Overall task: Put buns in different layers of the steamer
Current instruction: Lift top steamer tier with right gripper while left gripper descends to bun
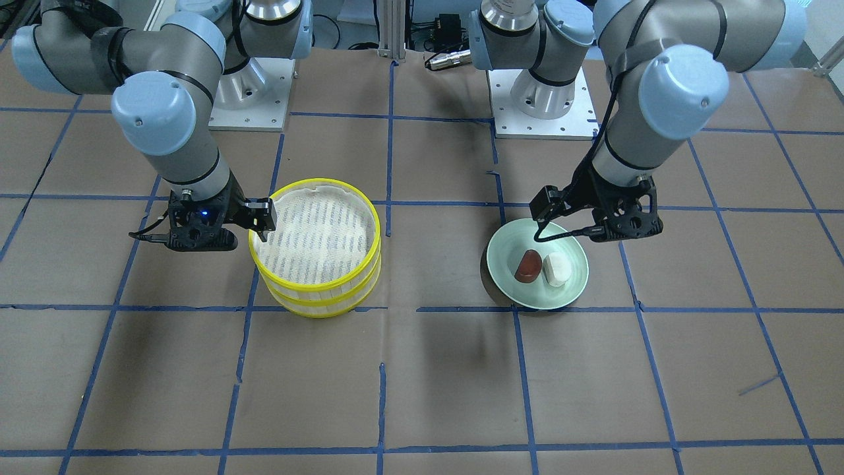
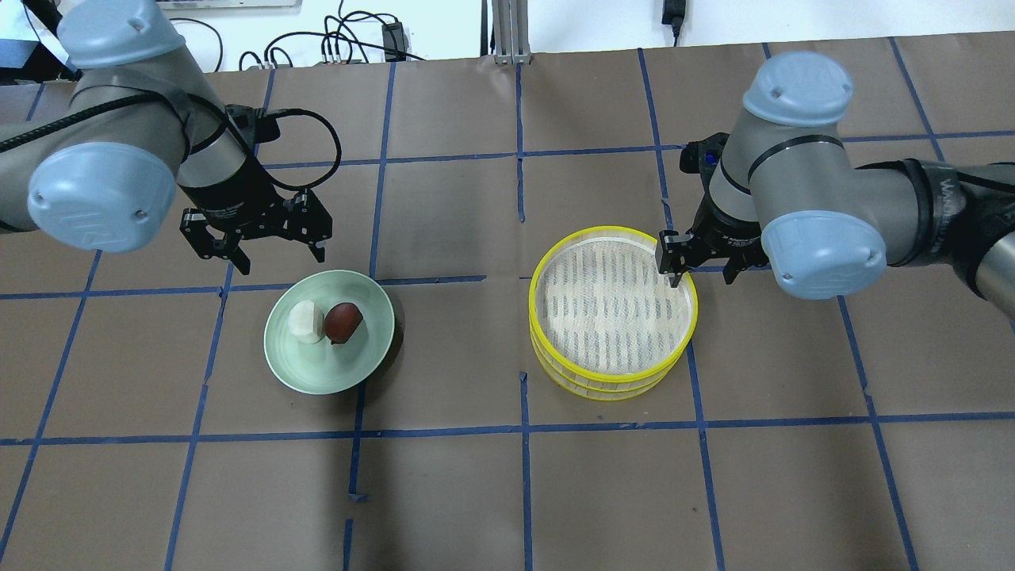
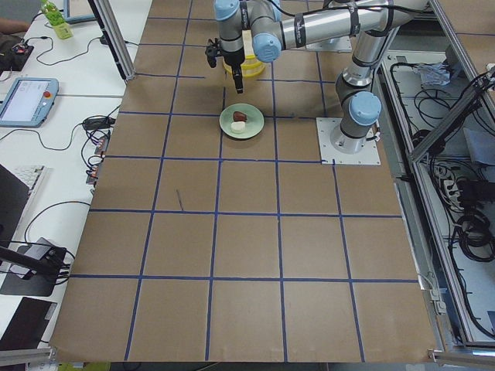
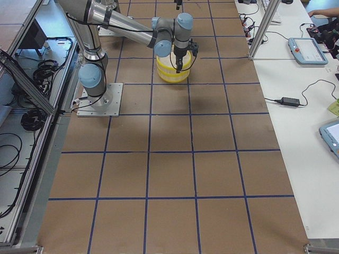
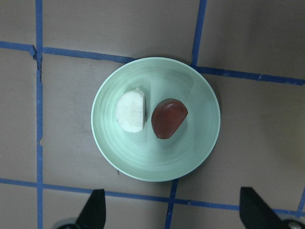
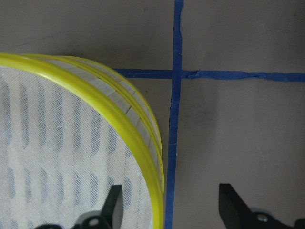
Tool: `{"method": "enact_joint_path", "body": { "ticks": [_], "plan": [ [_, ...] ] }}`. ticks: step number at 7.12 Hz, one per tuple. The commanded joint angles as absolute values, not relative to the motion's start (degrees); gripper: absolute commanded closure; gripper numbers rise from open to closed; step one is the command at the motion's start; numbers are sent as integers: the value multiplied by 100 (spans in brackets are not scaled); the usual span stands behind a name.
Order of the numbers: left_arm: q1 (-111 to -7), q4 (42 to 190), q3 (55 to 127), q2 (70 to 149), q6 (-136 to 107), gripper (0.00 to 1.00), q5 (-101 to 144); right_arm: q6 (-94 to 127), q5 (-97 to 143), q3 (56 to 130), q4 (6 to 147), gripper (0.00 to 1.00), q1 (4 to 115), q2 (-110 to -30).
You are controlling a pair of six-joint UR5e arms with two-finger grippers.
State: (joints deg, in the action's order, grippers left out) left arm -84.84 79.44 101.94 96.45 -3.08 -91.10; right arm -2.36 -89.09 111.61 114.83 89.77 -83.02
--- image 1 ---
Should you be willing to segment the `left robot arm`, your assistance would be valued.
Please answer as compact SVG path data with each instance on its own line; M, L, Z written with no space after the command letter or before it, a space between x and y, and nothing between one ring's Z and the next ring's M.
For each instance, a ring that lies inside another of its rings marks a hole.
M597 46L610 88L597 137L564 187L531 200L535 241L552 220L588 208L594 225L560 238L620 241L660 234L652 174L708 124L729 94L729 73L786 66L804 42L799 1L483 1L468 47L480 70L522 72L524 111L537 93L569 96Z

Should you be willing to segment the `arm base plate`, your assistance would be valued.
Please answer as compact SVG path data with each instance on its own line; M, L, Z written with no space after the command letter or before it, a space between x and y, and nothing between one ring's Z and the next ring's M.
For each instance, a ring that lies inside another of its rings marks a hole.
M487 72L498 139L588 141L599 132L583 69L564 86L539 83L526 70Z
M220 79L208 126L217 131L283 132L296 62L253 58Z

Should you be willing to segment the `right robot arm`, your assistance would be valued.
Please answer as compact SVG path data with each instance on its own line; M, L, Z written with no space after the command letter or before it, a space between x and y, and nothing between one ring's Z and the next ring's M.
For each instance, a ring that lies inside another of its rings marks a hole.
M310 53L310 1L180 1L159 30L123 23L106 1L42 1L40 23L19 28L13 63L36 89L109 94L111 114L171 193L157 223L131 234L178 252L231 251L234 224L266 241L271 198L250 199L209 133L220 79L253 58Z

